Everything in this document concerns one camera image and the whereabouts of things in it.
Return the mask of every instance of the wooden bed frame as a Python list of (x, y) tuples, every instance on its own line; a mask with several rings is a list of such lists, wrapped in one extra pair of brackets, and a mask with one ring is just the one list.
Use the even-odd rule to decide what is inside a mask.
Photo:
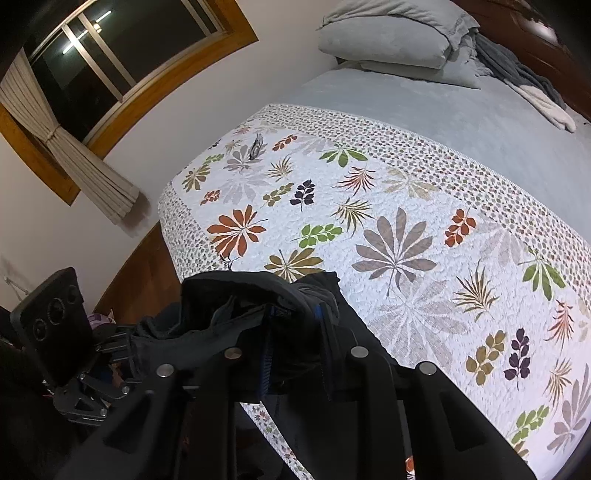
[(547, 77), (565, 103), (591, 120), (591, 76), (578, 65), (547, 21), (524, 0), (453, 0), (480, 24), (480, 33), (512, 50)]

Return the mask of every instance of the quilt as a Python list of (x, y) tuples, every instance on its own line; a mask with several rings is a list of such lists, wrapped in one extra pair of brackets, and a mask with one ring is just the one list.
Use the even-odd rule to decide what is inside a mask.
[[(459, 152), (373, 119), (272, 104), (177, 175), (159, 214), (181, 280), (336, 271), (388, 352), (437, 364), (540, 480), (589, 425), (589, 246)], [(264, 406), (243, 406), (311, 479)]]

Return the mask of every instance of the phone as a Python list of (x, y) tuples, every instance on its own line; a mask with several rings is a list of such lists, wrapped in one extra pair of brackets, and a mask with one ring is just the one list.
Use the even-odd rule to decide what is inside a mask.
[(27, 355), (50, 388), (67, 384), (94, 351), (83, 303), (70, 267), (55, 272), (11, 313)]

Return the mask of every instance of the curtain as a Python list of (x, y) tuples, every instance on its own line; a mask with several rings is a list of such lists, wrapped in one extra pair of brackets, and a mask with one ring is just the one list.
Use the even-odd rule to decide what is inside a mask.
[(47, 146), (80, 190), (111, 222), (118, 224), (131, 210), (139, 195), (138, 188), (60, 126), (23, 50), (0, 83), (0, 102)]

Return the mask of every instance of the pillow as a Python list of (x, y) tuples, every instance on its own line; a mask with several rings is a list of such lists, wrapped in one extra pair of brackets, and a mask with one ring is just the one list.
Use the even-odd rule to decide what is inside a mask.
[(450, 0), (342, 0), (324, 17), (322, 26), (353, 17), (400, 15), (435, 28), (444, 35), (452, 50), (478, 22)]
[(355, 17), (320, 30), (318, 48), (345, 60), (375, 60), (438, 69), (448, 40), (429, 25), (404, 17)]
[(468, 45), (460, 45), (460, 49), (452, 52), (443, 67), (438, 70), (371, 60), (362, 61), (361, 67), (400, 77), (480, 89), (476, 63), (471, 58), (471, 53), (472, 49)]

